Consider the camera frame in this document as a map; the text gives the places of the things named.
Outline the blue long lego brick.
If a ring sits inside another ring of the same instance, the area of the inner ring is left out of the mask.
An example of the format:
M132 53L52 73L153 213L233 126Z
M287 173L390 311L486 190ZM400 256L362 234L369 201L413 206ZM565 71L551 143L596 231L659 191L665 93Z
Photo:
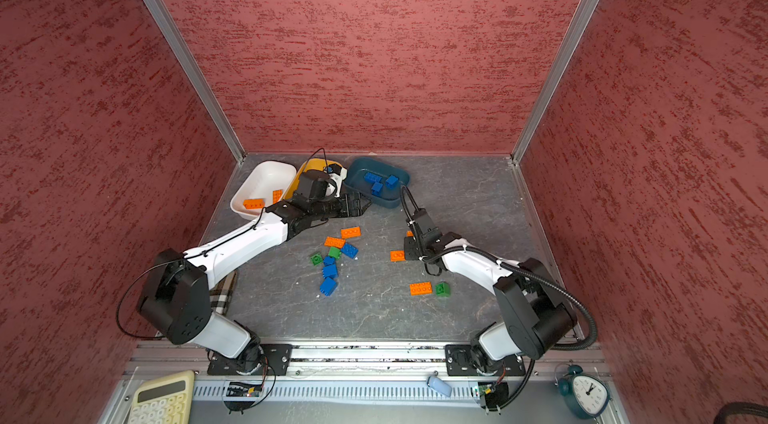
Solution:
M377 183L382 180L382 177L376 173L366 172L366 174L364 174L364 180L369 183Z

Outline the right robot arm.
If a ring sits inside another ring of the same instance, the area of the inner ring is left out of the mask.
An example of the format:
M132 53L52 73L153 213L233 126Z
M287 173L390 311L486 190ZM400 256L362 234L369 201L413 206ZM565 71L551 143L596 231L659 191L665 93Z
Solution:
M578 351L597 340L595 318L539 260L504 259L456 233L443 233L424 208L407 212L406 223L426 267L463 276L496 299L502 320L471 340L469 359L477 371L490 374L510 356L537 360L552 349Z

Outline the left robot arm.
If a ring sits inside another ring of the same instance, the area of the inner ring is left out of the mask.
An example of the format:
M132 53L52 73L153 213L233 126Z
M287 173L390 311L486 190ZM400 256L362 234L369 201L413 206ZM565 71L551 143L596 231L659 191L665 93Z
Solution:
M235 372L252 374L263 362L259 337L215 311L210 291L243 264L315 222L362 216L370 206L371 200L356 191L320 200L296 195L214 241L183 253L167 249L149 270L136 311L171 343L204 347Z

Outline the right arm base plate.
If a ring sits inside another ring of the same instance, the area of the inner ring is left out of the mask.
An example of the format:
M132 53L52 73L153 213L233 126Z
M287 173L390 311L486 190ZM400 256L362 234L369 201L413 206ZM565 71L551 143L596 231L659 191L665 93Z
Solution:
M523 376L525 366L516 355L493 360L479 345L448 344L444 347L449 376Z

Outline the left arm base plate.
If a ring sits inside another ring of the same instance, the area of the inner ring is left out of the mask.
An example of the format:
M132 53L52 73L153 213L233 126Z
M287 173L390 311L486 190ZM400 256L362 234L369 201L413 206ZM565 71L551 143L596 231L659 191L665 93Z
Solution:
M291 361L291 344L249 344L237 357L228 358L215 351L208 351L210 376L250 377L272 373L284 376Z

